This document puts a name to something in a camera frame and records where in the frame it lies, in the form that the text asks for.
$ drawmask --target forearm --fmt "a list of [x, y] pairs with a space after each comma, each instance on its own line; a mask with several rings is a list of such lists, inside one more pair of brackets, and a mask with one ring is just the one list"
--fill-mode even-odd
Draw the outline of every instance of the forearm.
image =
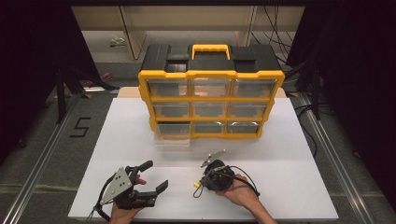
[[253, 202], [245, 205], [245, 208], [256, 218], [260, 224], [276, 224], [265, 207], [259, 202]]

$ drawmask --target transparent drawer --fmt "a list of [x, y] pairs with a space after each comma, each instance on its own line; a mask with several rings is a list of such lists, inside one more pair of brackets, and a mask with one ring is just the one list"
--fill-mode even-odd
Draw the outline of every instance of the transparent drawer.
[[157, 118], [186, 118], [189, 116], [189, 103], [157, 102], [152, 106]]
[[277, 79], [236, 79], [233, 96], [238, 97], [269, 97]]
[[189, 122], [159, 121], [154, 135], [154, 145], [161, 149], [185, 149], [190, 145]]
[[226, 97], [230, 92], [228, 78], [199, 77], [191, 80], [192, 95], [203, 97]]
[[265, 102], [241, 103], [231, 102], [230, 117], [232, 118], [262, 118], [267, 107]]
[[192, 112], [195, 117], [225, 117], [227, 102], [193, 102]]
[[260, 122], [227, 122], [227, 133], [256, 133]]
[[187, 96], [187, 79], [148, 79], [148, 90], [151, 96]]
[[224, 122], [197, 121], [192, 125], [195, 133], [222, 133]]

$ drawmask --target yellow and black toolbox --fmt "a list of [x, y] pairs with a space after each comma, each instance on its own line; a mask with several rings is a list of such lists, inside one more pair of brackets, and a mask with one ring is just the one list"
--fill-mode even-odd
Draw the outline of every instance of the yellow and black toolbox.
[[161, 139], [258, 138], [285, 78], [269, 45], [150, 45], [139, 73]]

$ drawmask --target white table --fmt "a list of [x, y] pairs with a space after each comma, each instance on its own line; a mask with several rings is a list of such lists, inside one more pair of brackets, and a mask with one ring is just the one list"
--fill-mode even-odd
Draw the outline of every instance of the white table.
[[[138, 98], [116, 98], [108, 111], [91, 161], [81, 181], [69, 217], [85, 219], [106, 180], [123, 166], [153, 160], [142, 174], [155, 190], [164, 180], [168, 189], [153, 208], [136, 220], [145, 221], [247, 221], [254, 217], [213, 191], [192, 197], [193, 182], [202, 177], [201, 163], [209, 153], [224, 148], [220, 159], [245, 170], [261, 192], [260, 200], [276, 220], [333, 220], [337, 213], [304, 138], [291, 102], [276, 98], [263, 136], [257, 140], [192, 139], [187, 150], [163, 150], [153, 144], [146, 104]], [[111, 207], [104, 211], [110, 215]]]

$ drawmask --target floor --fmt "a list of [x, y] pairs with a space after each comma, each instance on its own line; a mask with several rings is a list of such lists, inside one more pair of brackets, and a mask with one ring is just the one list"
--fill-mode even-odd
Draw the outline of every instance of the floor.
[[[141, 53], [138, 60], [133, 61], [122, 42], [116, 43], [116, 47], [110, 47], [111, 44], [115, 44], [112, 40], [121, 41], [120, 38], [125, 38], [122, 32], [84, 32], [83, 34], [99, 73], [108, 72], [112, 76], [112, 79], [107, 83], [121, 87], [138, 85], [137, 73], [144, 58], [144, 52]], [[254, 35], [257, 41], [252, 37], [251, 44], [270, 43], [263, 33]], [[286, 45], [290, 45], [293, 33], [282, 33], [280, 38]], [[151, 43], [188, 45], [197, 42], [236, 44], [235, 37], [231, 32], [149, 32], [143, 49]], [[286, 52], [282, 53], [281, 47], [273, 41], [271, 45], [276, 55], [284, 59]], [[293, 106], [298, 107], [304, 104], [304, 97], [309, 96], [310, 92], [296, 92], [293, 87], [295, 79], [296, 77], [293, 77], [285, 81], [282, 87], [288, 93]], [[13, 150], [1, 164], [1, 218], [6, 218], [8, 209], [16, 202], [16, 197], [23, 190], [23, 186], [26, 186], [26, 180], [32, 179], [32, 175], [36, 175], [36, 183], [32, 186], [33, 191], [28, 196], [26, 203], [22, 205], [22, 213], [16, 217], [16, 220], [19, 223], [79, 223], [79, 221], [67, 217], [68, 209], [73, 203], [85, 168], [90, 161], [96, 140], [106, 119], [106, 112], [112, 99], [117, 97], [117, 93], [115, 91], [98, 91], [89, 92], [79, 97], [68, 94], [67, 88], [65, 91], [69, 106], [67, 122], [62, 127], [56, 124], [58, 112], [56, 92], [54, 91], [49, 96], [46, 106], [43, 106], [31, 130], [23, 137], [25, 146]], [[325, 97], [321, 96], [320, 101], [325, 103]], [[302, 109], [297, 109], [296, 115], [299, 115], [301, 111]], [[324, 127], [353, 186], [356, 187], [366, 204], [372, 219], [372, 222], [368, 223], [396, 223], [395, 212], [371, 178], [359, 159], [359, 155], [353, 153], [353, 146], [332, 109], [324, 104], [319, 111], [320, 124]], [[75, 129], [78, 121], [80, 126], [89, 127], [84, 137], [73, 137], [73, 135], [84, 134], [83, 130]], [[328, 221], [328, 223], [363, 223], [355, 214], [354, 207], [332, 166], [327, 150], [316, 134], [309, 111], [301, 115], [301, 123], [307, 130], [305, 136], [313, 153], [315, 153], [315, 145], [317, 145], [315, 161], [340, 217], [338, 220]], [[50, 140], [54, 138], [54, 130], [59, 130], [60, 136], [58, 140], [51, 142]], [[41, 173], [33, 174], [36, 163], [43, 160], [45, 154], [43, 152], [49, 152], [47, 162], [41, 167]]]

